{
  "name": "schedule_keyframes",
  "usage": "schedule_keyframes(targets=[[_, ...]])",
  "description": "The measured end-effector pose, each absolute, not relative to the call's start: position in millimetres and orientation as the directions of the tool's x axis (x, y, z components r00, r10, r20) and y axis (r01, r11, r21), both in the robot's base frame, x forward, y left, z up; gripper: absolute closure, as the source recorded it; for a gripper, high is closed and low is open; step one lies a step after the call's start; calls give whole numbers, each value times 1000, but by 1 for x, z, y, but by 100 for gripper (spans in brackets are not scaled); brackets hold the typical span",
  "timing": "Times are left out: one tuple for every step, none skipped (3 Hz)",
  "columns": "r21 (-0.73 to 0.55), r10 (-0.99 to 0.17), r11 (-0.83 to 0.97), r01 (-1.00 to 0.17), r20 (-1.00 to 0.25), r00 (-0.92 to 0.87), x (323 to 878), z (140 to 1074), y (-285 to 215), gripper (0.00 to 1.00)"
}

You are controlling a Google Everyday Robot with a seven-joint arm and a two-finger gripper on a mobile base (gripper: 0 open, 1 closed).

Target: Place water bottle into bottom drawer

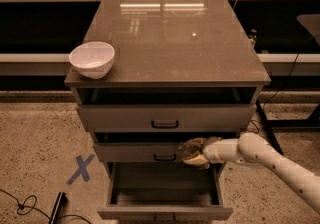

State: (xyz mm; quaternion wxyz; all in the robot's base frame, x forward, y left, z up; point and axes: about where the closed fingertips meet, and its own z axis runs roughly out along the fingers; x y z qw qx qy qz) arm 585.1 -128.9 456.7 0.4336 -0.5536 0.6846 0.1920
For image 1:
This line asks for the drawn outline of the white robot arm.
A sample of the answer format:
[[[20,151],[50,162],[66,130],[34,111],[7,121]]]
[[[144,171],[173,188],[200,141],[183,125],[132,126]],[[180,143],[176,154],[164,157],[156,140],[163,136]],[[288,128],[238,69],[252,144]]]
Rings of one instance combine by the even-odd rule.
[[[178,151],[185,164],[198,168],[208,169],[210,164],[225,162],[261,165],[320,213],[320,177],[278,153],[258,134],[244,133],[231,139],[198,137],[182,143]]]

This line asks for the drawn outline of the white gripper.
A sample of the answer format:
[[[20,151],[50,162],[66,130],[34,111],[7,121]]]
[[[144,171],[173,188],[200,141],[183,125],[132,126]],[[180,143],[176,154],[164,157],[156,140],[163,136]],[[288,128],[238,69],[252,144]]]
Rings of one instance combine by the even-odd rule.
[[[209,139],[197,137],[185,142],[186,147],[202,148],[203,155],[184,159],[184,163],[199,169],[208,169],[210,163],[238,163],[240,153],[237,139]]]

